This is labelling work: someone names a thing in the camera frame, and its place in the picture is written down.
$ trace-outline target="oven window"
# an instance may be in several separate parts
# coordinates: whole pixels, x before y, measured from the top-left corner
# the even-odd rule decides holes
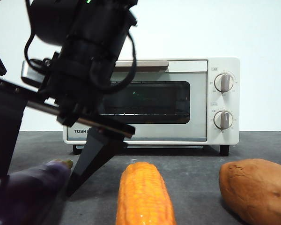
[[[185,124],[190,120],[188,82],[132,82],[106,96],[101,115],[128,124]]]

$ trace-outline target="toshiba logo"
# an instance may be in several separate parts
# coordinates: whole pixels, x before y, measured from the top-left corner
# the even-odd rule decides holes
[[[74,130],[75,133],[87,133],[89,130]]]

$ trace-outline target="robotic arm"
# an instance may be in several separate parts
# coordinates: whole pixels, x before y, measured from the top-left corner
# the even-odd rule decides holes
[[[31,5],[25,1],[31,35],[24,55],[34,76],[22,80],[38,92],[0,79],[0,178],[8,172],[23,110],[28,106],[56,115],[65,126],[80,122],[93,127],[86,144],[93,152],[82,152],[84,160],[79,159],[70,181],[78,186],[70,188],[71,194],[115,154],[111,148],[125,147],[123,139],[135,133],[134,127],[102,117],[97,109],[105,94],[120,91],[134,78],[136,54],[129,29],[136,19],[129,9],[137,0],[34,0]],[[28,48],[35,35],[62,46],[60,53],[55,52],[51,59],[29,59]],[[132,67],[123,81],[112,84],[111,74],[127,36],[133,44]],[[0,75],[5,73],[0,60]],[[48,98],[54,98],[56,105],[46,104]]]

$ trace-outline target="white wall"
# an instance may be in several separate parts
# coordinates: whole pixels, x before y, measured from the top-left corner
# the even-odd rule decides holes
[[[241,60],[241,130],[281,130],[281,0],[139,0],[132,29],[138,58],[236,56]],[[20,80],[30,28],[23,0],[0,2],[6,80]],[[58,49],[35,40],[29,55]],[[120,58],[131,57],[126,42]],[[53,116],[26,110],[22,130],[59,130]]]

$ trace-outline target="purple eggplant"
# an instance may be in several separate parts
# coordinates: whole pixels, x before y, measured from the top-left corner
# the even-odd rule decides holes
[[[55,160],[0,179],[0,225],[40,224],[72,165],[71,160]]]

